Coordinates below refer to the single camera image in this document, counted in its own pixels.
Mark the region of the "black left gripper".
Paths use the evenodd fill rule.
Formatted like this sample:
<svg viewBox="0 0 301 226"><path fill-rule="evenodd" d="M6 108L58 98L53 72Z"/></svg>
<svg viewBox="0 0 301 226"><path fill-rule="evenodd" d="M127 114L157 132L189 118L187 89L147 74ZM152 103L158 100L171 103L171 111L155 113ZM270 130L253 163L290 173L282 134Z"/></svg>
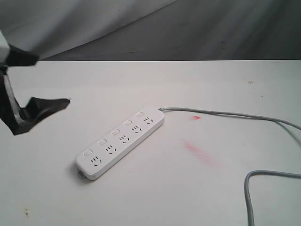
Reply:
<svg viewBox="0 0 301 226"><path fill-rule="evenodd" d="M4 61L6 66L34 66L39 61L39 55L19 49L11 44L9 54ZM31 97L24 108L19 109L17 100L7 74L8 68L0 66L0 119L7 125L13 135L29 132L47 117L64 110L70 100L41 99Z"/></svg>

